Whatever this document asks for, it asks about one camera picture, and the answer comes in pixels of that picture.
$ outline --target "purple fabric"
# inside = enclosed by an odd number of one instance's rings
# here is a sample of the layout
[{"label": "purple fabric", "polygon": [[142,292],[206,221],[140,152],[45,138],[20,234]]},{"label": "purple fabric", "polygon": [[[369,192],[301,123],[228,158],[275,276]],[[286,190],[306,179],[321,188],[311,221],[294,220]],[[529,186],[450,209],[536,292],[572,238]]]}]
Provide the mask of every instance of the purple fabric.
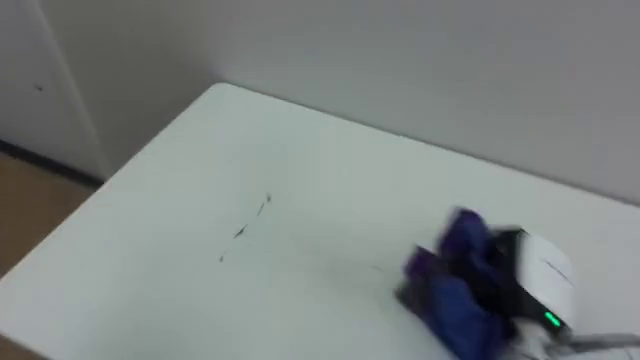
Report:
[{"label": "purple fabric", "polygon": [[438,255],[417,247],[405,266],[409,287],[428,294],[418,316],[461,360],[496,359],[506,343],[501,318],[478,305],[464,279],[448,273],[449,264],[464,262],[474,277],[491,283],[498,271],[484,260],[491,232],[476,213],[460,209],[438,245]]}]

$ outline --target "baseboard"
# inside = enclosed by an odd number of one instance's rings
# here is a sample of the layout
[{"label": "baseboard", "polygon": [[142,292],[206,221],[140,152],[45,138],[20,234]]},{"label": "baseboard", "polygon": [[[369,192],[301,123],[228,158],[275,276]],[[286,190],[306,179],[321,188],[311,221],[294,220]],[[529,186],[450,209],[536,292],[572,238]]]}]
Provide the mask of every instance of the baseboard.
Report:
[{"label": "baseboard", "polygon": [[55,160],[51,160],[47,157],[38,155],[2,140],[0,140],[0,152],[88,187],[97,189],[104,184],[103,180],[100,180],[95,176],[91,176]]}]

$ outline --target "white table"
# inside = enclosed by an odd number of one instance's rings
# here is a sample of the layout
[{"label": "white table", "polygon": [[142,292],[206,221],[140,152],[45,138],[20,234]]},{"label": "white table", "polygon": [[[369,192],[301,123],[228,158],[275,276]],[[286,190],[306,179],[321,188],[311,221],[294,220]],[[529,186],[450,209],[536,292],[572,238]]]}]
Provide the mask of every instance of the white table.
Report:
[{"label": "white table", "polygon": [[639,209],[225,84],[0,281],[0,331],[56,360],[446,359],[393,290],[456,205],[569,254],[578,330],[640,333]]}]

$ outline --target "white plastic casing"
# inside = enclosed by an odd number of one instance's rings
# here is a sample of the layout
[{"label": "white plastic casing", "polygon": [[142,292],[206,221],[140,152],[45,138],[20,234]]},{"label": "white plastic casing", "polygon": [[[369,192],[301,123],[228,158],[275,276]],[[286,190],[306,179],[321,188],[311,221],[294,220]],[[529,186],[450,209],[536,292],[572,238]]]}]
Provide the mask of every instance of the white plastic casing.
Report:
[{"label": "white plastic casing", "polygon": [[526,234],[520,241],[517,280],[536,300],[574,327],[574,275],[569,257],[547,239]]}]

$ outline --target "white device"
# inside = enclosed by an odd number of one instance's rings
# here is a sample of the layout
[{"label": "white device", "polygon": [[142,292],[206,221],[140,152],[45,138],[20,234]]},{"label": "white device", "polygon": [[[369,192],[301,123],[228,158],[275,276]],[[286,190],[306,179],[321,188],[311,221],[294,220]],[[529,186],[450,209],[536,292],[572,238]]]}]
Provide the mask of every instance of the white device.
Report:
[{"label": "white device", "polygon": [[546,346],[570,336],[574,325],[575,277],[569,257],[547,239],[520,231],[513,239],[516,314],[515,350],[546,358]]}]

